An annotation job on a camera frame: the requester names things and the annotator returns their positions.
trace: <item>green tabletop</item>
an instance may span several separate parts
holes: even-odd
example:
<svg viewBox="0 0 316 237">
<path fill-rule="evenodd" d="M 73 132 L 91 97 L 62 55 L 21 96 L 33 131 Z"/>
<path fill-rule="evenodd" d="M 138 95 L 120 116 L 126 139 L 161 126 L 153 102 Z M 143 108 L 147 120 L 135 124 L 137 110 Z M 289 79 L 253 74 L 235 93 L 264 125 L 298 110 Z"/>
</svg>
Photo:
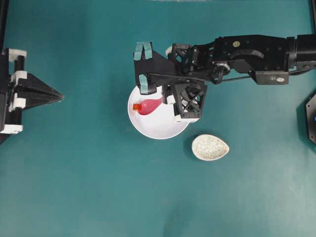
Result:
<svg viewBox="0 0 316 237">
<path fill-rule="evenodd" d="M 304 103 L 316 74 L 286 86 L 209 84 L 203 118 L 152 140 L 127 115 L 132 53 L 152 41 L 311 34 L 308 0 L 12 0 L 5 47 L 65 95 L 23 113 L 0 147 L 1 237 L 312 237 L 316 152 Z M 215 162 L 191 142 L 230 146 Z"/>
</svg>

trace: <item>white speckled bowl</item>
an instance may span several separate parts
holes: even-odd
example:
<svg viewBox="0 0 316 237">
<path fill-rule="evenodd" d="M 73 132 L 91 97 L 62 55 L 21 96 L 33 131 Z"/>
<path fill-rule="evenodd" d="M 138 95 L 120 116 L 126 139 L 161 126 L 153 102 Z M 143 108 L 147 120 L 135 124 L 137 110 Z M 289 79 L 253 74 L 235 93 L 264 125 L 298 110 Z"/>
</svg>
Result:
<svg viewBox="0 0 316 237">
<path fill-rule="evenodd" d="M 205 161 L 213 161 L 222 158 L 229 152 L 229 146 L 220 138 L 203 134 L 192 142 L 193 154 Z"/>
</svg>

